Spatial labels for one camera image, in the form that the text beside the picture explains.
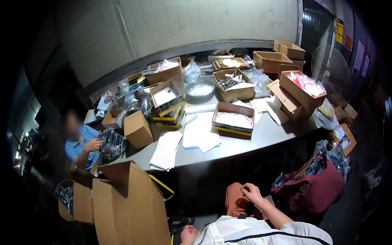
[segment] yellow strap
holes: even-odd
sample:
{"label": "yellow strap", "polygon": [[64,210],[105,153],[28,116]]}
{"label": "yellow strap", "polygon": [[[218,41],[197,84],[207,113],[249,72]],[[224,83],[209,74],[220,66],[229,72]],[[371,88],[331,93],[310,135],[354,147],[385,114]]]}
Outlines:
{"label": "yellow strap", "polygon": [[159,181],[157,178],[155,178],[154,176],[152,176],[151,174],[149,174],[148,176],[150,176],[150,178],[152,178],[153,180],[155,180],[158,184],[160,184],[161,186],[163,186],[166,190],[170,191],[173,195],[171,195],[169,198],[163,198],[165,201],[169,200],[170,198],[172,198],[174,196],[174,191],[172,189],[170,189],[169,187],[167,187],[167,185],[165,185],[164,183],[162,183],[161,181]]}

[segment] hand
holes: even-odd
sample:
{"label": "hand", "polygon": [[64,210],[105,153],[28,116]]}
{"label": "hand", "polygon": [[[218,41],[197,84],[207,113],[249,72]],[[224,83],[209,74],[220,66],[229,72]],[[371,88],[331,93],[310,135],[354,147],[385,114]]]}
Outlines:
{"label": "hand", "polygon": [[262,205],[265,199],[261,196],[260,190],[257,186],[251,183],[246,183],[241,188],[244,196],[252,202],[256,207]]}
{"label": "hand", "polygon": [[101,144],[103,143],[102,140],[98,140],[97,138],[94,138],[87,142],[87,144],[84,146],[83,150],[87,153],[97,151],[101,147]]}
{"label": "hand", "polygon": [[186,225],[181,232],[181,245],[192,245],[199,232],[193,225]]}

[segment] red fabric bag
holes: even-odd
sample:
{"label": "red fabric bag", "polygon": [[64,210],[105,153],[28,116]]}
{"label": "red fabric bag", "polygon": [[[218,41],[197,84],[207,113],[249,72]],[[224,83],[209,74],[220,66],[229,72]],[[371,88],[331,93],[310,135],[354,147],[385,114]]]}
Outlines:
{"label": "red fabric bag", "polygon": [[[326,168],[320,174],[296,177],[314,160],[323,160]],[[325,156],[313,157],[299,171],[286,174],[285,178],[285,183],[271,191],[276,193],[281,205],[287,203],[293,212],[319,214],[343,195],[345,187],[343,176]]]}

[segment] knee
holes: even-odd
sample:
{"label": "knee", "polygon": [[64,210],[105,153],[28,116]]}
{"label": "knee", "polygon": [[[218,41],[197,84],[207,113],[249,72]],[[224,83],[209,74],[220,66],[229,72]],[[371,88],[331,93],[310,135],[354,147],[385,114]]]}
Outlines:
{"label": "knee", "polygon": [[229,186],[227,187],[227,190],[230,190],[230,189],[232,189],[232,188],[240,189],[241,187],[242,187],[242,184],[241,184],[241,183],[239,183],[239,182],[234,182],[233,184],[231,184],[231,185],[229,185]]}

